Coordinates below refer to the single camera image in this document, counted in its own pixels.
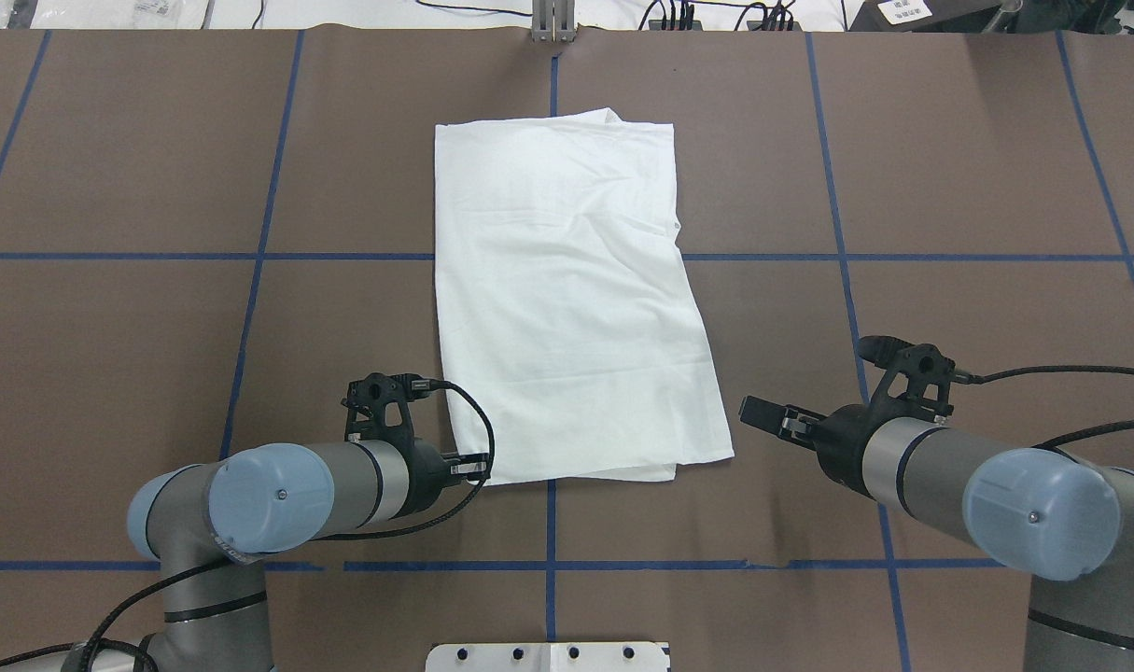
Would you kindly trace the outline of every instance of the white cloth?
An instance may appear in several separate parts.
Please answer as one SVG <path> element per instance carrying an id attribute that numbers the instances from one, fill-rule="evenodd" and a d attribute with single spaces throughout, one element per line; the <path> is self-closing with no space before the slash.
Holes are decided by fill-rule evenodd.
<path id="1" fill-rule="evenodd" d="M 674 244 L 674 127 L 612 110 L 435 129 L 445 377 L 496 431 L 490 484 L 669 480 L 733 457 Z M 464 452 L 488 442 L 451 394 Z"/>

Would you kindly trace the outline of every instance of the white label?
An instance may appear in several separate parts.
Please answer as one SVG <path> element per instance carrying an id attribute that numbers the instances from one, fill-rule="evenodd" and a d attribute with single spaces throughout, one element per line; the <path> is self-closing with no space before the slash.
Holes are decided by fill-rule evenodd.
<path id="1" fill-rule="evenodd" d="M 172 0 L 136 0 L 135 11 L 166 17 L 172 11 Z"/>
<path id="2" fill-rule="evenodd" d="M 924 5 L 924 0 L 889 0 L 879 2 L 882 16 L 890 25 L 899 25 L 908 22 L 917 22 L 920 18 L 932 16 L 932 11 Z"/>

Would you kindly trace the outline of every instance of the round blue cap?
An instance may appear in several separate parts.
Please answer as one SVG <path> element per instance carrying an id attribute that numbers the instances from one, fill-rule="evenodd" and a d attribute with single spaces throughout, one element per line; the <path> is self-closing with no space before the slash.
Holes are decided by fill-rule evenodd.
<path id="1" fill-rule="evenodd" d="M 149 480 L 147 484 L 144 484 L 143 488 L 139 488 L 139 492 L 135 493 L 135 497 L 132 497 L 130 505 L 127 507 L 127 538 L 135 545 L 135 550 L 139 552 L 141 556 L 147 560 L 160 560 L 152 552 L 152 545 L 147 543 L 147 516 L 152 513 L 152 505 L 155 503 L 156 495 L 169 484 L 169 480 L 172 480 L 172 477 L 184 471 L 184 469 L 194 467 L 200 467 L 200 465 L 191 463 L 189 467 L 181 467 L 176 469 L 176 471 L 161 474 Z"/>
<path id="2" fill-rule="evenodd" d="M 227 459 L 209 485 L 213 533 L 239 553 L 279 553 L 322 530 L 335 479 L 319 454 L 297 443 L 268 443 Z"/>
<path id="3" fill-rule="evenodd" d="M 1098 569 L 1118 539 L 1122 510 L 1095 469 L 1040 448 L 1017 448 L 973 471 L 964 525 L 998 562 L 1052 581 Z"/>

